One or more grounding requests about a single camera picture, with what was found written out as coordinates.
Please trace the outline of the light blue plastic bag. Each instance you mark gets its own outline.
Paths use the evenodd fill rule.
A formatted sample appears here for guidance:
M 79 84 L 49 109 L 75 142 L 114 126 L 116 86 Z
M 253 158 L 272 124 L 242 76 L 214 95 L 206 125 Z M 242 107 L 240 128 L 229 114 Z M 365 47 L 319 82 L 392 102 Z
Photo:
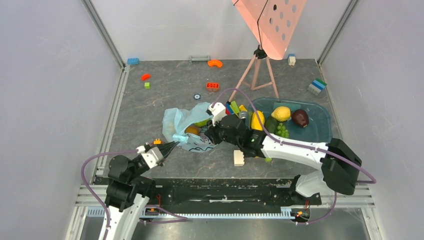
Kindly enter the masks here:
M 201 102 L 192 109 L 168 108 L 162 119 L 162 134 L 168 142 L 179 142 L 178 147 L 194 153 L 205 153 L 216 145 L 206 137 L 210 103 Z

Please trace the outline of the yellow fake lemon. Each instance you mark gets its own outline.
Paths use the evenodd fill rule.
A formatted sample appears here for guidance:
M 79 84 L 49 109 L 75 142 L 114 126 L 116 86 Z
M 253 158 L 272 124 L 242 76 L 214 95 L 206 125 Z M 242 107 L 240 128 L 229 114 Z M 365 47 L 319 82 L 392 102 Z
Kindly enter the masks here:
M 285 122 L 289 120 L 291 115 L 291 110 L 287 106 L 278 106 L 271 113 L 271 116 L 279 122 Z

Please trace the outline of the dark red fake apple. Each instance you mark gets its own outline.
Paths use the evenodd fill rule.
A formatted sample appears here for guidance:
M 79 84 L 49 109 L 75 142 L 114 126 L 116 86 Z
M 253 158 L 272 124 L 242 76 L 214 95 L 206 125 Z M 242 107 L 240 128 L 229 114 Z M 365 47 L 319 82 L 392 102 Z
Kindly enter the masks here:
M 299 127 L 305 128 L 309 125 L 309 115 L 303 109 L 295 110 L 291 115 L 291 120 Z

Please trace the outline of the yellow fake fruit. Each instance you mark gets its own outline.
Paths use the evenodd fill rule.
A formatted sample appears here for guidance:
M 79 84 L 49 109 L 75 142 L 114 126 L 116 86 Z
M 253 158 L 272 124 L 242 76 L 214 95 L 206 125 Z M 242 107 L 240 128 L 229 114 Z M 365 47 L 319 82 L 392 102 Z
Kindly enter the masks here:
M 251 115 L 250 128 L 253 130 L 263 131 L 265 123 L 264 114 L 261 111 L 254 111 Z

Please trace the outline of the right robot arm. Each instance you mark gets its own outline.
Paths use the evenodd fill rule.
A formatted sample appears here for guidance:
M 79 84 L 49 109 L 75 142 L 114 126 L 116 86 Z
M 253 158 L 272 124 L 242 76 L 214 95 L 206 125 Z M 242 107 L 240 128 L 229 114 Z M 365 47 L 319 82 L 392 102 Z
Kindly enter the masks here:
M 283 159 L 314 168 L 314 172 L 293 179 L 288 196 L 295 204 L 329 190 L 348 196 L 355 192 L 362 162 L 340 139 L 333 138 L 329 143 L 287 139 L 250 129 L 235 115 L 217 123 L 209 121 L 204 134 L 213 144 L 232 144 L 249 158 Z

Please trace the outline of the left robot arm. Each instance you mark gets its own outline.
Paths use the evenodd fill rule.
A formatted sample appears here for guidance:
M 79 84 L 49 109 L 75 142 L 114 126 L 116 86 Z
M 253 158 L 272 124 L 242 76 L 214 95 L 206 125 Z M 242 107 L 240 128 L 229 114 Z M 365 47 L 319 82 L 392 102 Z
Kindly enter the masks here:
M 149 144 L 134 149 L 137 156 L 130 159 L 124 153 L 114 156 L 107 165 L 104 219 L 101 240 L 130 240 L 140 216 L 157 198 L 156 181 L 143 173 L 162 166 L 179 143 L 176 141 Z

